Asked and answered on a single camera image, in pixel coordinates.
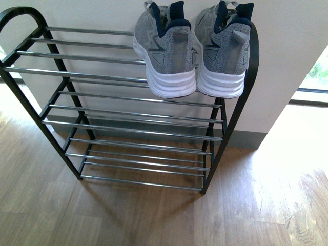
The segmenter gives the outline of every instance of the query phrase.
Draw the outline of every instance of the metal shoe rack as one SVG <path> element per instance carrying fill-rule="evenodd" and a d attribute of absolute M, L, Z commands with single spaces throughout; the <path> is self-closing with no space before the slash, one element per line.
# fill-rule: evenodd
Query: metal shoe rack
<path fill-rule="evenodd" d="M 65 55 L 60 54 L 57 45 L 64 46 L 89 46 L 89 47 L 105 47 L 110 49 L 132 49 L 129 45 L 117 45 L 117 44 L 100 44 L 100 43 L 88 43 L 88 42 L 73 42 L 65 40 L 53 39 L 52 32 L 79 32 L 79 33 L 91 33 L 91 34 L 104 34 L 104 35 L 126 35 L 133 36 L 132 32 L 121 32 L 121 31 L 103 31 L 103 30 L 85 30 L 85 29 L 71 29 L 71 28 L 55 28 L 48 27 L 43 16 L 34 8 L 30 7 L 14 7 L 8 9 L 0 14 L 0 32 L 3 27 L 11 19 L 19 15 L 30 15 L 37 22 L 38 27 L 25 39 L 23 40 L 10 54 L 8 54 L 3 61 L 0 62 L 0 76 L 15 94 L 15 96 L 22 103 L 24 108 L 33 118 L 35 123 L 48 138 L 51 145 L 55 148 L 58 154 L 61 156 L 66 165 L 70 168 L 77 179 L 82 180 L 83 178 L 88 179 L 99 179 L 116 182 L 135 183 L 151 186 L 170 187 L 170 188 L 181 188 L 187 190 L 200 191 L 205 194 L 209 184 L 213 178 L 215 170 L 218 167 L 220 159 L 224 153 L 224 150 L 228 144 L 228 141 L 232 135 L 232 132 L 237 124 L 242 109 L 247 101 L 247 98 L 251 92 L 253 84 L 255 82 L 258 63 L 259 63 L 259 43 L 256 28 L 253 25 L 251 31 L 250 40 L 250 62 L 247 71 L 247 75 L 244 81 L 244 92 L 239 97 L 238 102 L 233 111 L 232 117 L 227 122 L 225 99 L 213 98 L 213 103 L 200 103 L 188 101 L 189 97 L 179 99 L 149 99 L 149 98 L 137 98 L 137 97 L 123 97 L 117 95 L 104 95 L 104 94 L 92 94 L 85 93 L 76 90 L 76 84 L 89 83 L 94 85 L 107 85 L 109 87 L 120 87 L 129 86 L 136 88 L 145 88 L 148 90 L 147 81 L 144 78 L 132 78 L 132 77 L 117 77 L 108 75 L 97 75 L 88 73 L 74 73 L 69 72 L 63 60 L 83 60 L 92 62 L 106 62 L 106 63 L 120 63 L 120 64 L 133 64 L 136 66 L 142 66 L 145 63 L 142 60 L 127 60 L 127 59 L 115 59 L 115 58 L 100 58 L 91 56 L 76 56 L 76 55 Z M 33 46 L 34 43 L 46 43 L 49 48 L 49 53 L 41 52 L 28 52 L 28 49 Z M 18 68 L 11 67 L 17 60 L 23 56 L 34 56 L 51 58 L 54 59 L 58 71 L 49 71 L 42 69 L 29 69 L 29 68 Z M 54 91 L 53 95 L 49 99 L 42 112 L 38 114 L 30 104 L 29 100 L 25 97 L 20 87 L 17 85 L 15 80 L 12 78 L 9 72 L 18 73 L 29 73 L 36 75 L 49 75 L 58 76 L 62 78 L 62 81 L 58 88 Z M 65 106 L 56 104 L 60 97 L 69 96 L 74 106 Z M 202 108 L 210 108 L 212 113 L 208 118 L 200 117 L 189 117 L 183 115 L 156 115 L 156 114 L 145 114 L 139 112 L 123 112 L 111 109 L 111 104 L 108 103 L 107 109 L 93 109 L 82 105 L 81 98 L 102 98 L 110 100 L 120 100 L 120 102 L 126 101 L 129 105 L 131 103 L 158 103 L 158 104 L 175 104 L 175 105 L 186 105 L 188 107 L 194 107 L 197 110 Z M 63 111 L 73 110 L 78 112 L 78 117 L 74 123 L 61 122 L 47 120 L 49 112 L 53 109 L 60 109 Z M 91 124 L 92 118 L 101 118 L 108 124 L 94 125 Z M 110 122 L 121 122 L 123 126 L 111 125 Z M 135 122 L 136 124 L 156 124 L 162 126 L 160 129 L 172 129 L 172 127 L 185 127 L 191 129 L 202 129 L 203 135 L 200 134 L 185 134 L 166 131 L 154 131 L 140 129 L 140 128 L 127 128 L 125 122 Z M 222 134 L 220 136 L 214 136 L 214 125 L 220 124 L 222 128 Z M 70 133 L 66 139 L 66 142 L 61 146 L 54 135 L 49 131 L 47 125 L 60 125 L 70 129 Z M 79 139 L 75 133 L 78 129 L 85 129 L 88 135 L 88 139 Z M 136 140 L 131 142 L 128 140 L 117 140 L 104 139 L 97 136 L 98 131 L 115 132 L 116 134 L 139 134 L 152 138 L 153 136 L 169 136 L 176 138 L 178 142 L 183 139 L 195 139 L 202 141 L 202 147 L 200 148 L 185 148 L 185 147 L 174 147 L 167 144 L 161 144 L 161 141 L 154 144 L 144 143 Z M 83 142 L 87 145 L 87 149 L 84 154 L 69 153 L 68 149 L 73 142 Z M 215 145 L 219 143 L 218 151 L 215 153 Z M 109 150 L 99 150 L 95 147 L 107 146 Z M 121 152 L 113 152 L 111 148 L 122 150 Z M 156 151 L 159 153 L 159 157 L 155 155 L 136 155 L 129 153 L 129 150 L 142 152 Z M 177 158 L 167 156 L 167 154 L 176 154 Z M 79 167 L 75 167 L 71 161 L 71 158 L 81 159 Z M 181 186 L 177 184 L 171 184 L 164 182 L 165 180 L 159 180 L 156 182 L 145 182 L 142 180 L 125 180 L 118 177 L 106 177 L 102 173 L 98 172 L 98 175 L 90 175 L 86 173 L 86 166 L 92 166 L 93 168 L 100 167 L 101 170 L 104 168 L 126 170 L 127 172 L 133 170 L 133 172 L 147 172 L 147 175 L 152 173 L 164 174 L 164 175 L 175 175 L 184 178 L 194 178 L 196 181 L 194 184 L 198 186 Z"/>

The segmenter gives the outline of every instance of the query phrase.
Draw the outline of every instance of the gray sneaker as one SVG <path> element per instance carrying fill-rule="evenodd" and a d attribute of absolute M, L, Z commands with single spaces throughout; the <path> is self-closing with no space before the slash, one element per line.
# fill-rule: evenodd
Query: gray sneaker
<path fill-rule="evenodd" d="M 146 62 L 149 88 L 159 97 L 187 96 L 196 90 L 196 57 L 183 1 L 169 6 L 148 3 L 135 27 L 133 48 Z"/>
<path fill-rule="evenodd" d="M 194 27 L 194 48 L 201 54 L 197 69 L 198 89 L 206 95 L 233 98 L 243 92 L 253 3 L 220 1 L 204 9 Z"/>

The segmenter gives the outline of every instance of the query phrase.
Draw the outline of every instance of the shoe upper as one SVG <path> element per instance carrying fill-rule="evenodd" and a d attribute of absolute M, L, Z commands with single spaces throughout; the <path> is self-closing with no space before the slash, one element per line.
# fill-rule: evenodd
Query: shoe upper
<path fill-rule="evenodd" d="M 242 74 L 248 65 L 251 17 L 254 4 L 227 9 L 225 1 L 204 9 L 195 24 L 203 47 L 203 61 L 211 72 Z"/>
<path fill-rule="evenodd" d="M 147 51 L 158 73 L 175 74 L 194 69 L 191 24 L 184 17 L 183 1 L 170 6 L 152 3 L 136 24 L 135 38 Z"/>

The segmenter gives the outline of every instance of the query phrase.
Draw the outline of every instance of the rack leg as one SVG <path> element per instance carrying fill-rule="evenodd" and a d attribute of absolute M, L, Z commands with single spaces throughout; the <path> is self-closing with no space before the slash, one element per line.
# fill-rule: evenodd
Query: rack leg
<path fill-rule="evenodd" d="M 34 122 L 37 124 L 37 126 L 40 128 L 40 130 L 43 132 L 43 134 L 46 136 L 46 138 L 49 140 L 51 145 L 55 148 L 57 153 L 61 156 L 65 164 L 69 167 L 69 169 L 73 172 L 75 177 L 78 180 L 82 180 L 83 178 L 80 176 L 80 173 L 78 170 L 75 168 L 71 160 L 65 156 L 64 151 L 58 144 L 57 140 L 54 138 L 54 136 L 51 134 L 49 129 L 47 128 L 46 125 L 44 125 L 41 122 L 41 119 L 38 115 L 38 113 L 35 111 L 33 106 L 30 104 L 28 99 L 25 97 L 24 93 L 21 91 L 15 80 L 11 77 L 11 75 L 7 72 L 5 72 L 2 68 L 0 68 L 0 76 L 2 79 L 6 82 L 10 90 L 15 94 L 17 99 L 20 101 L 20 103 L 23 105 L 23 107 L 26 109 L 26 111 L 29 113 L 29 115 L 32 117 Z"/>

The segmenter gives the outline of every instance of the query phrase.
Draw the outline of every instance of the laminate flooring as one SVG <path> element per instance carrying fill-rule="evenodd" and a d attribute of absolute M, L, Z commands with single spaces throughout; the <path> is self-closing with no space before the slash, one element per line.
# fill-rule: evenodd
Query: laminate flooring
<path fill-rule="evenodd" d="M 327 139 L 328 108 L 287 105 L 258 150 L 227 148 L 204 196 L 78 181 L 0 84 L 0 245 L 328 245 Z"/>

